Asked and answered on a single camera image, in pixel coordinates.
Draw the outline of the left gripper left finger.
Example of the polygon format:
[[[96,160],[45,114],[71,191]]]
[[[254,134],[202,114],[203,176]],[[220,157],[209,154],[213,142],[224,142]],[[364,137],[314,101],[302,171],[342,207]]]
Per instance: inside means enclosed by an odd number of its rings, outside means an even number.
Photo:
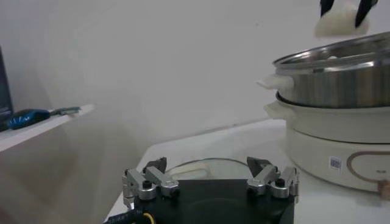
[[[128,209],[135,207],[136,199],[152,201],[160,194],[163,198],[176,199],[180,185],[166,173],[167,158],[149,161],[141,172],[126,169],[122,175],[123,203]]]

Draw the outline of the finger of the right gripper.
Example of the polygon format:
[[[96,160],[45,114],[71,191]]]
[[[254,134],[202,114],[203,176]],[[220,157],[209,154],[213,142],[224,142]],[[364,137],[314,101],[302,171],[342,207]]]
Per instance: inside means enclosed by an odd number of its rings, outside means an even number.
[[[320,17],[332,9],[334,2],[335,0],[320,0]]]
[[[355,17],[355,28],[358,28],[378,0],[361,0]]]

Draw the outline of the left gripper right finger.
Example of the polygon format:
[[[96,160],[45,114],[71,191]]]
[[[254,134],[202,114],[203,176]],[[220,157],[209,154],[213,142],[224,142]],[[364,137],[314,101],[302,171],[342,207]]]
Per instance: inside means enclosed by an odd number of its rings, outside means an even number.
[[[299,195],[299,172],[286,166],[280,170],[266,159],[247,157],[252,178],[246,181],[247,191],[254,197],[270,193],[274,198],[286,199]]]

